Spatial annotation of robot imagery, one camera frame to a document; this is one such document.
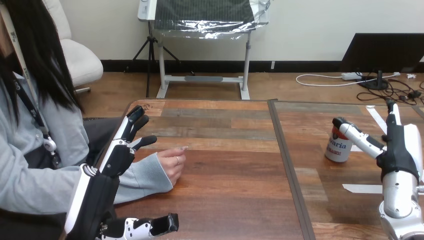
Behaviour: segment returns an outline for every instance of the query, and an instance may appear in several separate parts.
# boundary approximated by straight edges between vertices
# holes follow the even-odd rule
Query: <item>electrical outlet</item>
[[[359,72],[358,74],[356,72],[344,72],[341,74],[341,79],[345,81],[362,79],[362,73]]]

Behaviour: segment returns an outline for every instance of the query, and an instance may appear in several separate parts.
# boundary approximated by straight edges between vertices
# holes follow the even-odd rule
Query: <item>stand base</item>
[[[249,95],[249,88],[246,86],[246,91],[243,91],[243,77],[239,76],[239,77],[222,77],[221,81],[213,81],[213,80],[204,80],[207,79],[208,77],[204,77],[204,76],[196,76],[196,77],[192,77],[192,76],[171,76],[171,75],[165,75],[165,85],[164,86],[160,86],[159,91],[157,92],[156,98],[158,99],[164,99],[165,96],[167,95],[167,90],[168,90],[168,86],[170,85],[171,82],[190,82],[190,83],[238,83],[240,85],[240,95],[241,95],[241,99],[242,100],[250,100],[250,95]]]
[[[366,81],[366,80],[371,80],[375,78],[376,78],[375,76],[369,76],[369,77],[364,76],[362,77],[360,81]],[[379,83],[379,80],[376,79],[374,81],[358,83],[358,85],[369,90],[386,90],[389,88],[389,82],[387,80],[382,79],[380,86],[378,86],[378,83]]]

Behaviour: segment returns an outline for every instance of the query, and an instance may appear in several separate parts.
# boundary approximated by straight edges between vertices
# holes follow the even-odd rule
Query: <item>white robotic hand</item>
[[[101,161],[80,166],[80,178],[75,185],[71,205],[66,215],[66,240],[147,240],[178,231],[178,215],[150,219],[115,219],[113,204],[121,176],[134,160],[135,152],[157,141],[156,136],[137,139],[139,129],[149,117],[136,106],[124,117]]]
[[[383,230],[391,240],[424,240],[424,221],[418,202],[423,176],[421,136],[417,126],[402,126],[399,108],[387,101],[387,150],[353,123],[341,117],[333,124],[381,168],[384,201],[379,206]]]

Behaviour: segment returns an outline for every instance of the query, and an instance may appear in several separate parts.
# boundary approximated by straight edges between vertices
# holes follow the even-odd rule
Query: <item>tripod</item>
[[[148,36],[147,36],[147,40],[144,42],[143,46],[140,48],[140,50],[138,50],[137,54],[135,55],[135,57],[132,59],[131,65],[134,66],[134,62],[136,61],[137,57],[140,55],[140,53],[143,51],[143,49],[145,48],[145,46],[147,44],[149,44],[148,46],[148,62],[147,62],[147,90],[146,90],[146,98],[149,97],[149,87],[150,87],[150,66],[151,64],[155,63],[155,49],[153,44],[157,43],[157,44],[162,44],[162,43],[158,43],[158,40],[156,39],[156,37],[154,37],[152,35],[152,28],[150,26],[150,21],[148,22]],[[170,52],[166,47],[163,46],[163,49],[169,54],[171,55],[171,57],[173,57],[176,61],[176,63],[179,65],[181,62],[180,60],[174,55],[172,54],[172,52]],[[124,73],[127,73],[129,71],[130,66],[126,66],[126,70],[124,71]]]

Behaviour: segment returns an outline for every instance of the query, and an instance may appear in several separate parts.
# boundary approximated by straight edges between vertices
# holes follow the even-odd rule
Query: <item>can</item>
[[[351,154],[353,142],[341,133],[335,126],[332,127],[330,139],[325,150],[325,156],[337,163],[346,162]]]

